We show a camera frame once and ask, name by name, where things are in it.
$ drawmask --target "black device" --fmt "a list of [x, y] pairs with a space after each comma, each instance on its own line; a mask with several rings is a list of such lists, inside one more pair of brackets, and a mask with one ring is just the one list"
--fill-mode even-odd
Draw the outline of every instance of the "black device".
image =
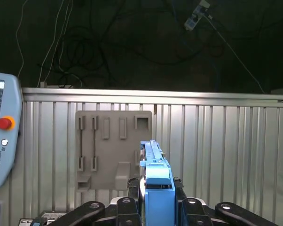
[[[215, 209], [198, 198], [188, 198], [179, 179], [176, 187], [176, 225], [178, 226], [276, 226], [276, 224], [230, 202], [222, 202]], [[143, 196], [139, 179], [128, 184], [127, 197], [115, 198], [105, 208], [101, 202], [86, 202], [75, 210], [59, 217], [51, 226], [142, 226]]]

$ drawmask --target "dark background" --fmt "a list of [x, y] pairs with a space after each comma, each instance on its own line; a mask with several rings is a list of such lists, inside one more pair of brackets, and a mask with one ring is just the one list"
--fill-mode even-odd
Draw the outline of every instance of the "dark background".
[[[16, 30], [23, 2], [0, 0], [2, 73], [17, 75], [21, 67]], [[74, 0], [66, 34], [59, 39], [69, 3], [64, 0], [56, 42], [43, 65], [41, 81], [55, 56], [47, 83], [60, 87], [68, 84], [80, 88], [81, 79], [82, 87], [89, 89], [261, 93], [255, 80], [204, 18], [192, 32], [184, 29], [184, 22], [199, 2]], [[208, 13], [216, 20], [215, 26], [264, 91], [283, 88], [283, 0], [208, 2]], [[37, 87], [61, 3], [62, 0], [28, 0], [24, 7], [18, 32], [24, 56], [19, 76], [23, 87]], [[62, 40], [63, 71], [57, 60]]]

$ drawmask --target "metal panel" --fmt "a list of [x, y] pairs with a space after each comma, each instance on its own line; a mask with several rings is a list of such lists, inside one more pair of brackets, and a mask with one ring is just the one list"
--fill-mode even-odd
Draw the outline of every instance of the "metal panel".
[[283, 225], [283, 96], [24, 89], [16, 164], [0, 188], [2, 224], [44, 209], [108, 204], [124, 191], [75, 191], [75, 113], [149, 110], [153, 138], [188, 196], [235, 202]]

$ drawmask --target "white button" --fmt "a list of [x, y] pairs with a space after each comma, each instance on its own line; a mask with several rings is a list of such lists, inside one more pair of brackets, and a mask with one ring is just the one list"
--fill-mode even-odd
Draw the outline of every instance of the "white button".
[[3, 139], [3, 140], [1, 141], [1, 145], [7, 146], [7, 144], [8, 144], [8, 140], [7, 140], [7, 139]]

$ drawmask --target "emergency stop button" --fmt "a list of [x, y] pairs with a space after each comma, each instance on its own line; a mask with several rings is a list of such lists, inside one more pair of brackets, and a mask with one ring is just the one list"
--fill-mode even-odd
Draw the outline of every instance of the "emergency stop button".
[[0, 129], [10, 129], [12, 121], [8, 118], [0, 118]]

